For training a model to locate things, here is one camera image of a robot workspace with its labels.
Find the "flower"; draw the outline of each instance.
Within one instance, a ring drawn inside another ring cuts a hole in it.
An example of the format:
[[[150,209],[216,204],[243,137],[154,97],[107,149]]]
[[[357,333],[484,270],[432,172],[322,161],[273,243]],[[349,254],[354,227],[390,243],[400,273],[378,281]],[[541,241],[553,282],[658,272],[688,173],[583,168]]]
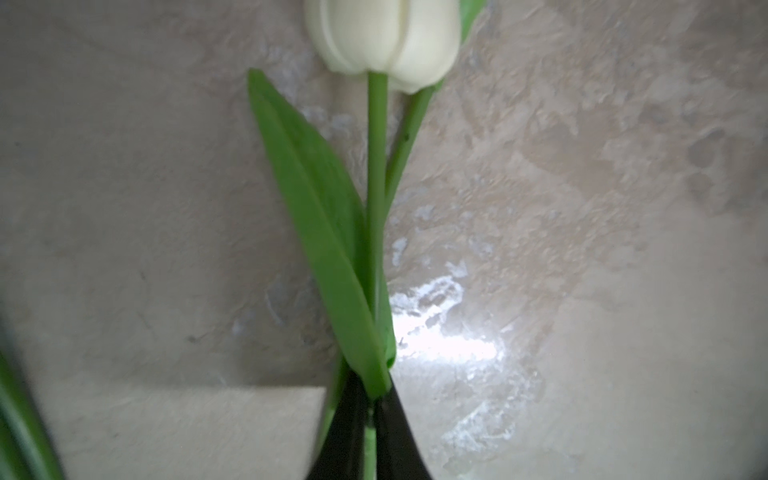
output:
[[[331,71],[386,73],[408,94],[445,77],[462,40],[459,0],[305,0],[304,12]]]

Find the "tulip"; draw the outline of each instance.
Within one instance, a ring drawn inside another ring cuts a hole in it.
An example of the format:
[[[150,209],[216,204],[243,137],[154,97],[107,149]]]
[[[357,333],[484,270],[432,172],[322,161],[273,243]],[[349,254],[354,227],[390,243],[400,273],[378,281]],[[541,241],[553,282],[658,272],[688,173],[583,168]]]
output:
[[[407,94],[445,77],[462,41],[459,0],[305,0],[304,12],[331,71],[387,74]]]

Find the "stone surface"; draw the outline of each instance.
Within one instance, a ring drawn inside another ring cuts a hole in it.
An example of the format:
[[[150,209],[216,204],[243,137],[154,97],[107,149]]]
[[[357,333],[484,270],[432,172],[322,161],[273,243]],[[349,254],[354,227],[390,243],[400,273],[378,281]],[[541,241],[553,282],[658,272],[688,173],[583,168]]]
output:
[[[301,3],[0,2],[0,296],[72,478],[306,471],[335,349],[244,74],[360,187],[366,89]],[[489,2],[385,241],[435,478],[764,472],[766,57],[760,0]]]

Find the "white tulip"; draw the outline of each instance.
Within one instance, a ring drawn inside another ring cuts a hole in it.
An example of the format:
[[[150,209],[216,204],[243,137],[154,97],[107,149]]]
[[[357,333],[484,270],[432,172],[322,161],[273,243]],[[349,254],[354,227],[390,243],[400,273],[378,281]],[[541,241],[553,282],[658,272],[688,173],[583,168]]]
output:
[[[331,71],[389,75],[405,93],[440,81],[462,39],[459,0],[305,0],[310,37]]]

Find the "black tongs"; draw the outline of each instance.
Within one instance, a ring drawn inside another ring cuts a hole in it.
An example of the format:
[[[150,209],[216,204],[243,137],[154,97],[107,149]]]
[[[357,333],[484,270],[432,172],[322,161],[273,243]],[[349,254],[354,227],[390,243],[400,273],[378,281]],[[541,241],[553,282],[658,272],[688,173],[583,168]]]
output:
[[[369,400],[362,381],[349,375],[328,436],[306,480],[360,480]],[[416,448],[395,386],[373,403],[377,480],[432,480]]]

